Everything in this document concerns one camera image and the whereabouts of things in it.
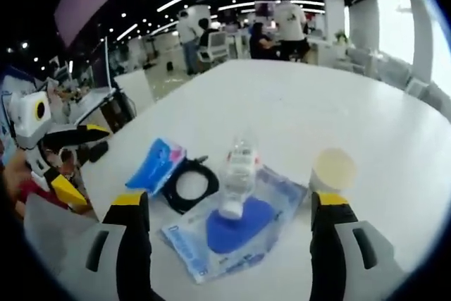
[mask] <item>monitor screen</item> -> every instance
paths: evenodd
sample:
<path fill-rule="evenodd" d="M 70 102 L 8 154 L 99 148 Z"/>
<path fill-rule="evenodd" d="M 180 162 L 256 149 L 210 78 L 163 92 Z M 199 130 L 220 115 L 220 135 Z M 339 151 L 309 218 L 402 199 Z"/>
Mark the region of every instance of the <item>monitor screen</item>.
<path fill-rule="evenodd" d="M 105 60 L 105 42 L 100 44 L 92 53 L 92 80 L 94 88 L 103 88 L 109 86 L 108 64 Z"/>
<path fill-rule="evenodd" d="M 218 13 L 218 21 L 223 24 L 235 24 L 238 22 L 236 8 L 229 8 Z"/>
<path fill-rule="evenodd" d="M 54 17 L 61 39 L 67 47 L 106 1 L 108 0 L 60 0 Z"/>
<path fill-rule="evenodd" d="M 256 1 L 255 2 L 255 16 L 266 17 L 266 18 L 274 17 L 274 3 L 265 2 L 265 1 Z"/>

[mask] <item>white cup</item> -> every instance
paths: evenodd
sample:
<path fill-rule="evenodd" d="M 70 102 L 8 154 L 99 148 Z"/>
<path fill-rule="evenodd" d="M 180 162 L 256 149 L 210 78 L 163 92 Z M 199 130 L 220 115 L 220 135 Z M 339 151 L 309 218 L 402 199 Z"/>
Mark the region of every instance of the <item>white cup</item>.
<path fill-rule="evenodd" d="M 339 193 L 354 185 L 357 167 L 342 149 L 323 150 L 311 169 L 309 189 L 313 192 Z"/>

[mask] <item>woman sitting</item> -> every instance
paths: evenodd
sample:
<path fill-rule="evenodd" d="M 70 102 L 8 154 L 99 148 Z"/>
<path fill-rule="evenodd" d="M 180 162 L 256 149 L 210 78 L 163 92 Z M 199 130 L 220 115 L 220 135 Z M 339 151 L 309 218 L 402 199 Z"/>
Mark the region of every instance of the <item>woman sitting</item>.
<path fill-rule="evenodd" d="M 255 23 L 252 27 L 252 35 L 249 41 L 252 59 L 278 60 L 274 43 L 263 34 L 263 24 Z"/>

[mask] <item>jeans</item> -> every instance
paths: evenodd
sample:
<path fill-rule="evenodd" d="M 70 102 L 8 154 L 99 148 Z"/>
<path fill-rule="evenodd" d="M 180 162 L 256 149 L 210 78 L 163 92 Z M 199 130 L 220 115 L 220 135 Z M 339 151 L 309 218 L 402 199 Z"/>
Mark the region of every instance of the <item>jeans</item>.
<path fill-rule="evenodd" d="M 191 40 L 182 44 L 183 56 L 185 57 L 185 64 L 188 73 L 198 73 L 199 66 L 197 65 L 197 43 L 196 40 Z"/>

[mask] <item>black cable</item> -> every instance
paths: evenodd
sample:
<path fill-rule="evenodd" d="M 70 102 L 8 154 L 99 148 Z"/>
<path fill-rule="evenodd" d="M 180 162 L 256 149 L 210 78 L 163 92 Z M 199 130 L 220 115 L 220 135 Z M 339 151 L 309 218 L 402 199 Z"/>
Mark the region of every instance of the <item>black cable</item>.
<path fill-rule="evenodd" d="M 202 165 L 202 163 L 207 158 L 208 158 L 207 156 L 203 156 L 195 160 L 188 159 L 183 160 L 182 163 L 179 165 L 179 167 L 177 167 L 174 173 L 170 176 L 168 181 L 166 181 L 166 184 L 163 186 L 162 193 L 166 198 L 166 200 L 168 201 L 169 206 L 174 211 L 180 214 L 184 214 L 209 195 L 218 192 L 219 189 L 218 178 L 211 171 L 210 168 Z M 198 173 L 201 176 L 204 176 L 208 181 L 208 185 L 206 187 L 204 194 L 202 194 L 196 199 L 183 199 L 177 192 L 178 179 L 187 172 Z"/>

